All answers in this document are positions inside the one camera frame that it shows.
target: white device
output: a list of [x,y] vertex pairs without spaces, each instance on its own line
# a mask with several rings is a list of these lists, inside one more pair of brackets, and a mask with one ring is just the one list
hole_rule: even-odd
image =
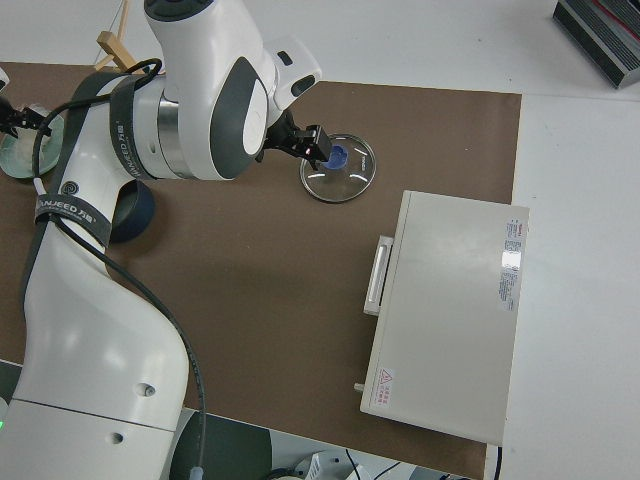
[[404,193],[388,268],[374,262],[388,274],[363,412],[502,445],[528,217],[523,207]]
[[[121,123],[110,109],[128,77],[93,92],[111,92],[112,105],[90,108],[77,138],[67,140],[72,153],[61,160],[51,192],[59,196],[50,202],[89,223],[100,215],[110,221],[132,176],[234,178],[260,154],[277,122],[275,148],[285,139],[293,153],[298,145],[303,155],[322,150],[315,150],[317,130],[303,139],[283,113],[320,80],[299,42],[266,49],[240,0],[153,0],[145,12],[165,54],[166,78],[125,94],[131,105]],[[83,227],[63,222],[104,251]],[[0,478],[157,480],[187,385],[180,336],[56,225],[43,225],[32,253],[27,347],[0,430]]]

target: warning label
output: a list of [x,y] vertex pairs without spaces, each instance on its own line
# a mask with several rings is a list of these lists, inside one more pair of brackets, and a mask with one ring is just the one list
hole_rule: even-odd
[[389,408],[391,402],[391,389],[395,371],[390,368],[379,368],[376,378],[376,389],[374,391],[373,404],[376,407]]

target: product label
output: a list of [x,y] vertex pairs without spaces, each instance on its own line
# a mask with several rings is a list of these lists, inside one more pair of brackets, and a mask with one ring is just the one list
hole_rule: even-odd
[[504,249],[502,251],[502,269],[498,296],[500,308],[509,312],[518,305],[520,296],[520,265],[522,263],[522,245],[526,236],[526,226],[521,220],[512,219],[505,229]]

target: dark bottom object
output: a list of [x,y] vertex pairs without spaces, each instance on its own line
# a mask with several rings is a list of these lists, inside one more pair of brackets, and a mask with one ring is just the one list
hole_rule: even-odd
[[132,180],[120,190],[113,214],[111,242],[127,242],[140,235],[151,223],[155,201],[149,187]]

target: black strap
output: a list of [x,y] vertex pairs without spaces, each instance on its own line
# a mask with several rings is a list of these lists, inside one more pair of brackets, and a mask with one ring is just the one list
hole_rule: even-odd
[[124,169],[133,178],[153,180],[142,165],[133,134],[133,97],[137,76],[125,77],[111,92],[109,129],[111,144]]
[[74,221],[89,232],[103,247],[109,244],[111,222],[98,209],[73,195],[46,193],[36,201],[36,222],[44,215],[55,213]]

